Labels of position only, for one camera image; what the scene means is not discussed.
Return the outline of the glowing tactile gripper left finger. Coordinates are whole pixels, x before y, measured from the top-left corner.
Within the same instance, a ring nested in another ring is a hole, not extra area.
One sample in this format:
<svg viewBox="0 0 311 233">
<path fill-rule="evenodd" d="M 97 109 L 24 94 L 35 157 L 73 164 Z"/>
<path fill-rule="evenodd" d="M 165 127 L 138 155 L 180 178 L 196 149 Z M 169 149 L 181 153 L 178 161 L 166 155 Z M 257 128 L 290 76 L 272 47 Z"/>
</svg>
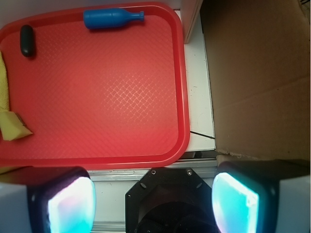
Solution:
<svg viewBox="0 0 311 233">
<path fill-rule="evenodd" d="M 86 169 L 15 168 L 0 173 L 2 233 L 89 233 L 95 185 Z"/>
</svg>

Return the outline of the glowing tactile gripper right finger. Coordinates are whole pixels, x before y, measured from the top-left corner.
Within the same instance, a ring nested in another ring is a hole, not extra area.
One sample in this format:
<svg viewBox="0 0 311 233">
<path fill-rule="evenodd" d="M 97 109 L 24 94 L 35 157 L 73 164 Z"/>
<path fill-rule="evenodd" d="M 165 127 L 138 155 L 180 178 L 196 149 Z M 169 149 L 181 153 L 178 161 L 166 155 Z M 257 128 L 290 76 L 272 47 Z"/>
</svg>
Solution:
<svg viewBox="0 0 311 233">
<path fill-rule="evenodd" d="M 310 162 L 222 162 L 212 184 L 212 209 L 221 233 L 309 233 Z"/>
</svg>

